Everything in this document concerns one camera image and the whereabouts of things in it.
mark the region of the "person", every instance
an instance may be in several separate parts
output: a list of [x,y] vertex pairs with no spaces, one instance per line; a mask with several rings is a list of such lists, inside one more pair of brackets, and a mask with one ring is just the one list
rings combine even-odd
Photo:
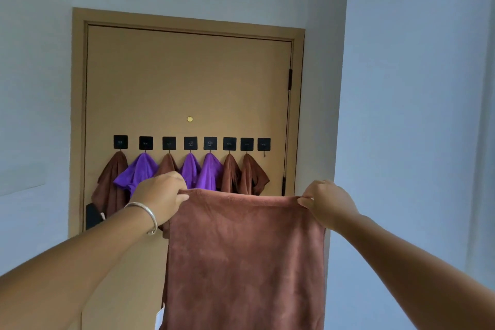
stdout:
[[[187,200],[176,172],[143,181],[131,201],[162,224]],[[311,183],[298,199],[326,228],[366,259],[420,330],[495,328],[495,293],[359,213],[330,181]],[[142,208],[127,207],[0,277],[0,328],[65,330],[126,250],[154,228]]]

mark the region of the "black square hook plate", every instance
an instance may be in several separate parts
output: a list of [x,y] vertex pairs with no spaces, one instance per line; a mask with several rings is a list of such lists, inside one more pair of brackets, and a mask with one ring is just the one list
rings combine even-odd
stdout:
[[122,134],[116,134],[113,137],[114,149],[127,149],[127,136]]
[[139,136],[139,150],[153,150],[153,137]]
[[216,149],[217,149],[217,138],[205,137],[203,142],[203,150],[216,150]]
[[253,151],[254,138],[241,138],[241,151]]
[[163,137],[161,142],[164,150],[177,150],[176,137]]
[[258,138],[258,151],[270,151],[271,139],[270,138]]
[[224,137],[223,138],[223,150],[236,151],[237,150],[237,137]]
[[197,137],[184,137],[184,150],[197,150]]

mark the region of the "hand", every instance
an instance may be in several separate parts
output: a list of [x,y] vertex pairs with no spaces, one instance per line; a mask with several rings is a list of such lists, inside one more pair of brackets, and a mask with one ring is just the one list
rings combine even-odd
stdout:
[[311,183],[298,203],[309,209],[322,226],[337,232],[339,226],[359,215],[350,195],[328,180]]
[[148,206],[160,226],[177,212],[182,202],[189,199],[187,194],[178,194],[181,189],[187,189],[182,176],[175,171],[169,172],[139,183],[131,202]]

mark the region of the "purple towel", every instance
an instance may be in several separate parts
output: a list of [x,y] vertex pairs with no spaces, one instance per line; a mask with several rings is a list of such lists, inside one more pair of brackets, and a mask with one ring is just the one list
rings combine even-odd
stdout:
[[129,190],[132,196],[138,184],[153,177],[157,170],[158,164],[144,152],[124,172],[117,176],[113,183],[122,189]]
[[186,155],[184,164],[181,168],[181,175],[184,177],[188,189],[196,188],[197,177],[200,175],[201,166],[197,162],[196,157],[192,152]]
[[219,190],[222,186],[222,174],[223,165],[216,156],[209,152],[204,158],[196,189]]

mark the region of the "hanging brown towel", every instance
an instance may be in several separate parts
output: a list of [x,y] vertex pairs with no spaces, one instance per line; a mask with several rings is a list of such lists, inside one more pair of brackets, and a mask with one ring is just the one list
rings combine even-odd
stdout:
[[98,185],[91,196],[100,213],[108,218],[120,209],[124,208],[129,200],[129,194],[117,187],[113,181],[127,169],[127,158],[121,151],[116,152],[107,163],[98,178]]
[[265,171],[257,164],[256,160],[249,155],[244,155],[241,179],[237,185],[237,192],[241,194],[252,194],[259,196],[265,185],[270,182]]
[[325,229],[296,197],[183,193],[162,330],[323,329]]
[[237,185],[241,178],[241,170],[232,154],[228,154],[223,164],[222,187],[220,192],[237,193]]
[[[167,153],[165,154],[164,158],[161,160],[160,166],[158,167],[158,170],[156,171],[154,176],[164,175],[172,171],[179,172],[179,168],[177,167],[177,164],[175,163],[175,159],[174,157],[172,157],[172,154]],[[168,239],[168,222],[165,222],[164,224],[160,225],[158,229],[162,230],[163,238]]]

